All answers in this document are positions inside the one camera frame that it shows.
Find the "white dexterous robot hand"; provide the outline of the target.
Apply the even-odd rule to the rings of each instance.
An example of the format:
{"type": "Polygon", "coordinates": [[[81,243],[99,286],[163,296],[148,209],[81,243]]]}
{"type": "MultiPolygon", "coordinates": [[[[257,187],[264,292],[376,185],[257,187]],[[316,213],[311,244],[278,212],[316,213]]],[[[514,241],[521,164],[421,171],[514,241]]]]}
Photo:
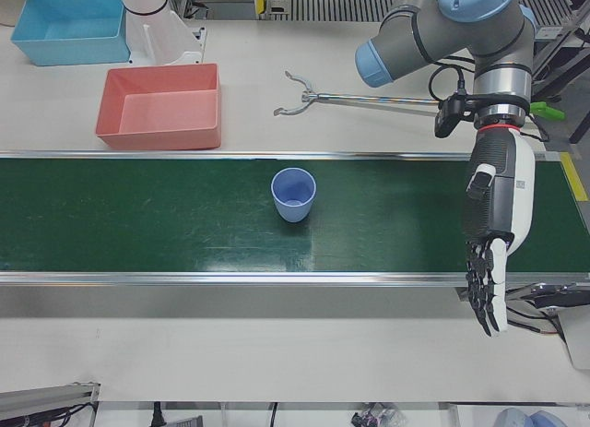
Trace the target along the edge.
{"type": "Polygon", "coordinates": [[[462,232],[467,298],[484,333],[508,328],[506,267],[531,228],[535,155],[520,130],[488,125],[476,134],[466,169],[462,232]]]}

